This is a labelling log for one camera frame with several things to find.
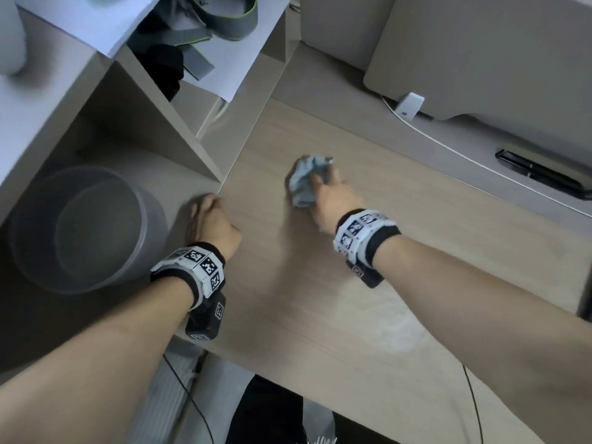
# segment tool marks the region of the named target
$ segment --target black pants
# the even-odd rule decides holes
[[[256,375],[234,413],[226,444],[306,444],[302,403],[302,396]],[[339,414],[333,417],[339,444],[397,444]]]

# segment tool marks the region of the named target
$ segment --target gray rag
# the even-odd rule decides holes
[[[292,194],[292,204],[296,207],[309,207],[317,200],[308,179],[311,173],[322,177],[328,183],[327,166],[333,163],[333,157],[309,156],[296,163],[296,168],[288,181],[288,189]]]

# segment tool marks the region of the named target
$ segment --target paper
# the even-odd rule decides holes
[[[15,0],[108,57],[114,57],[158,0]]]
[[[259,22],[245,39],[230,41],[214,34],[210,40],[195,44],[196,49],[216,68],[200,81],[187,71],[183,79],[231,102],[289,2],[290,0],[257,0]]]

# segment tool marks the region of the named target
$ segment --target wooden desk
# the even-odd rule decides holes
[[[477,443],[461,364],[387,283],[364,287],[309,212],[286,201],[284,178],[303,154],[334,156],[403,233],[572,312],[592,243],[285,104],[264,110],[220,192],[244,241],[206,348],[402,444]],[[488,443],[540,442],[472,380]]]

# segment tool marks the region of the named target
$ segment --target fist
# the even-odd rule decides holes
[[[310,176],[310,186],[317,197],[311,211],[319,227],[324,232],[335,235],[337,223],[346,213],[364,209],[365,206],[363,199],[354,193],[351,186],[341,181],[339,170],[334,165],[329,165],[327,174],[327,184],[317,174]]]
[[[187,230],[188,243],[205,241],[218,248],[226,261],[241,245],[243,236],[226,216],[224,200],[213,193],[204,196],[201,205],[191,207],[191,223]]]

